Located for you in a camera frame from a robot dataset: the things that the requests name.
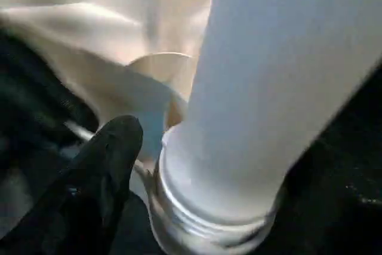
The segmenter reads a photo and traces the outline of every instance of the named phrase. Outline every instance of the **black glove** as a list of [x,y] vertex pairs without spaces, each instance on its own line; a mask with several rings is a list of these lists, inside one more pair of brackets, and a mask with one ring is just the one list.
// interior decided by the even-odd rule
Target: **black glove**
[[[95,132],[98,120],[37,54],[4,32],[0,32],[0,103],[1,174],[9,168],[21,170],[34,201],[0,239],[0,254],[108,254],[141,148],[138,120],[116,118],[74,159],[62,157],[61,147],[81,142],[64,123],[71,120]],[[0,177],[0,196],[3,184]],[[7,204],[10,198],[0,200]],[[2,219],[13,216],[8,211],[0,206],[1,225]],[[52,236],[55,233],[59,240]]]

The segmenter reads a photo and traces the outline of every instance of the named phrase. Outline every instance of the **white pipe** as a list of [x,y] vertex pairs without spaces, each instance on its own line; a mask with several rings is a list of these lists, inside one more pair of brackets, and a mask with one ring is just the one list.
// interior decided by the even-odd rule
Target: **white pipe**
[[213,0],[187,118],[164,141],[170,204],[214,224],[264,217],[381,52],[382,0]]

